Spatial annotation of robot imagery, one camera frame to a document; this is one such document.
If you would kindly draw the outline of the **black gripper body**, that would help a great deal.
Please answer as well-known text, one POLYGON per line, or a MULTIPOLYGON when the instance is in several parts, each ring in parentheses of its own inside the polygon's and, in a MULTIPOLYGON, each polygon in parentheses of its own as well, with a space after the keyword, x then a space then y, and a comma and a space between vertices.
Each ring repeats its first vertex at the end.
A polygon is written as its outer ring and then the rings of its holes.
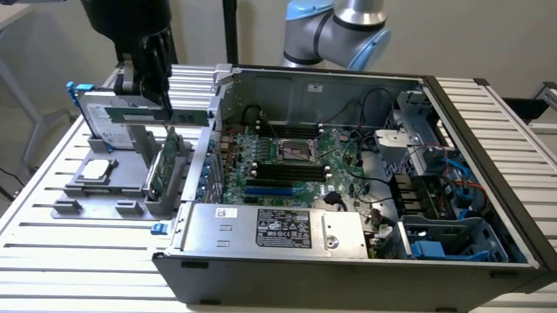
POLYGON ((81 5, 93 30, 113 43, 118 62, 142 38, 170 29, 168 1, 81 1, 81 5))

